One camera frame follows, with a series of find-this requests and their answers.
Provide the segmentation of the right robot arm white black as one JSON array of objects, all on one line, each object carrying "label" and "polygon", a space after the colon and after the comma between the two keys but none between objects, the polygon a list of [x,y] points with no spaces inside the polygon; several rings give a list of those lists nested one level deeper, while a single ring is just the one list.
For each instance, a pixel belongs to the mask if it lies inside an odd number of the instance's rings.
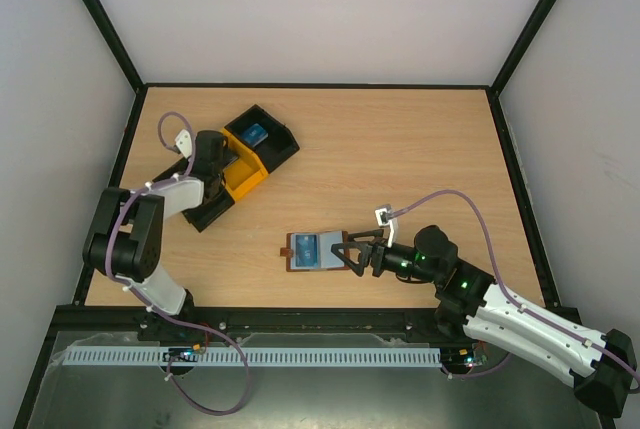
[{"label": "right robot arm white black", "polygon": [[631,339],[618,330],[602,333],[541,308],[491,274],[461,259],[457,246],[437,226],[421,229],[412,245],[389,243],[381,230],[356,233],[331,248],[355,274],[431,283],[440,304],[438,333],[455,341],[484,341],[524,359],[570,386],[595,412],[621,416],[636,384]]}]

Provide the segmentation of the blue vip card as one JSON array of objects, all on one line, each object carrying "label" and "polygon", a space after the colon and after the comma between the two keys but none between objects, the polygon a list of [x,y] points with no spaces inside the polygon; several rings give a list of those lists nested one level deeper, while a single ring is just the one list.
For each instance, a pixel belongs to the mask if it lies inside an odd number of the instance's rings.
[{"label": "blue vip card", "polygon": [[293,250],[291,268],[294,270],[317,269],[320,264],[319,235],[295,233],[291,241]]}]

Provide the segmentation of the brown leather card holder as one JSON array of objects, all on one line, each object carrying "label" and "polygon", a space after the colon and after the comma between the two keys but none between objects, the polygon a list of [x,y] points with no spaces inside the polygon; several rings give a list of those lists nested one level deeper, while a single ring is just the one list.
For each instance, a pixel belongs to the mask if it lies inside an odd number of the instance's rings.
[{"label": "brown leather card holder", "polygon": [[341,257],[332,251],[335,244],[347,242],[346,231],[288,233],[279,255],[288,272],[348,270]]}]

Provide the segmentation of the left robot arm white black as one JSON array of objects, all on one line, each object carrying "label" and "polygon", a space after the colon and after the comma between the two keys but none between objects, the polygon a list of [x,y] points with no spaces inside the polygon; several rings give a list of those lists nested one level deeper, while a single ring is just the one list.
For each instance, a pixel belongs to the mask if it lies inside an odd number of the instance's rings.
[{"label": "left robot arm white black", "polygon": [[131,191],[106,188],[83,247],[84,263],[133,293],[150,312],[180,316],[192,295],[160,262],[164,222],[210,202],[223,185],[228,137],[205,130],[191,141],[186,168]]}]

